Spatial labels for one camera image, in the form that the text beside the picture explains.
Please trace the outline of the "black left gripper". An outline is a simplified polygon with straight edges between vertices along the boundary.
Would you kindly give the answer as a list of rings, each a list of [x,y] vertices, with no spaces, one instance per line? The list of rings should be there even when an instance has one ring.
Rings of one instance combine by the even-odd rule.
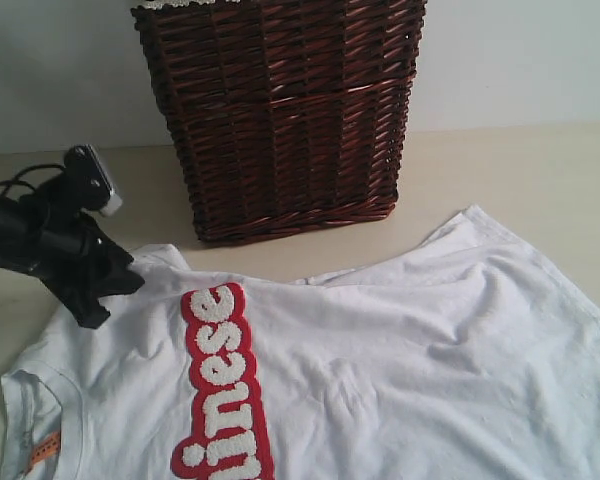
[[[130,268],[134,258],[88,215],[50,223],[30,240],[27,274],[43,281],[82,328],[98,329],[110,317],[94,295],[131,295],[145,284]]]

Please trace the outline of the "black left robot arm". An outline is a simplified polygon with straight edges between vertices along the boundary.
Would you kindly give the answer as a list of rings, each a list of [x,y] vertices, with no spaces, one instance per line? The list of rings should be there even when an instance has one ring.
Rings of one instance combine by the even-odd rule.
[[[82,328],[110,317],[100,300],[143,285],[133,257],[84,212],[66,215],[36,194],[0,195],[0,268],[38,279]]]

